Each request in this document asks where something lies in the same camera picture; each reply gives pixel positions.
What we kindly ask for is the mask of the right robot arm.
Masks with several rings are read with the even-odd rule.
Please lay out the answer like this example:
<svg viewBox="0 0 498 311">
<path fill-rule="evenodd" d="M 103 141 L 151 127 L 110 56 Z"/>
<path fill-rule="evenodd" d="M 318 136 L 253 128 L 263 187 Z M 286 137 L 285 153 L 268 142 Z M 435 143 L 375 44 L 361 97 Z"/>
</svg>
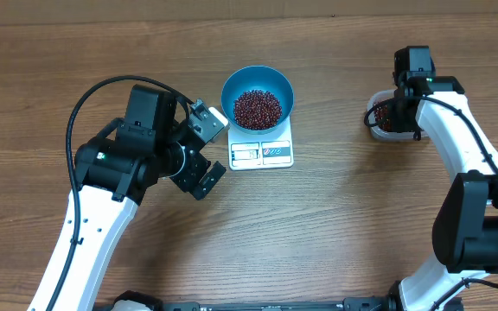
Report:
<svg viewBox="0 0 498 311">
<path fill-rule="evenodd" d="M 396 90 L 388 106 L 395 131 L 434 143 L 451 186 L 432 227 L 433 253 L 399 283 L 403 310 L 444 310 L 473 283 L 498 274 L 498 151 L 474 119 L 463 87 L 439 76 L 427 46 L 394 55 Z"/>
</svg>

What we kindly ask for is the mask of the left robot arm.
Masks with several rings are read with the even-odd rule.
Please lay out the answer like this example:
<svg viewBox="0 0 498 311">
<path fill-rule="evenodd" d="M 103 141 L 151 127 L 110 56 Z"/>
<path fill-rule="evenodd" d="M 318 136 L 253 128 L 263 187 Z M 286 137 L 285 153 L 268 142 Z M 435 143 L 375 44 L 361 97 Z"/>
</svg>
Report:
<svg viewBox="0 0 498 311">
<path fill-rule="evenodd" d="M 196 200 L 205 198 L 226 170 L 201 150 L 227 128 L 227 119 L 200 99 L 133 86 L 124 117 L 67 153 L 66 217 L 29 309 L 92 309 L 147 189 L 170 179 Z"/>
</svg>

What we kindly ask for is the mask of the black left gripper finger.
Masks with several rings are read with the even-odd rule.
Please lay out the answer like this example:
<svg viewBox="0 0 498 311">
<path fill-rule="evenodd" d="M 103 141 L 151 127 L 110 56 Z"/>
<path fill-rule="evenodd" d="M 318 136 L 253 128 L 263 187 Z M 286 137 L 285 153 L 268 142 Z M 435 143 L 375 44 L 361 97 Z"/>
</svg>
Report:
<svg viewBox="0 0 498 311">
<path fill-rule="evenodd" d="M 227 169 L 222 164 L 216 162 L 195 184 L 190 193 L 196 200 L 204 199 L 226 171 Z"/>
<path fill-rule="evenodd" d="M 214 140 L 214 127 L 205 124 L 188 126 L 188 141 L 192 145 L 206 145 Z"/>
</svg>

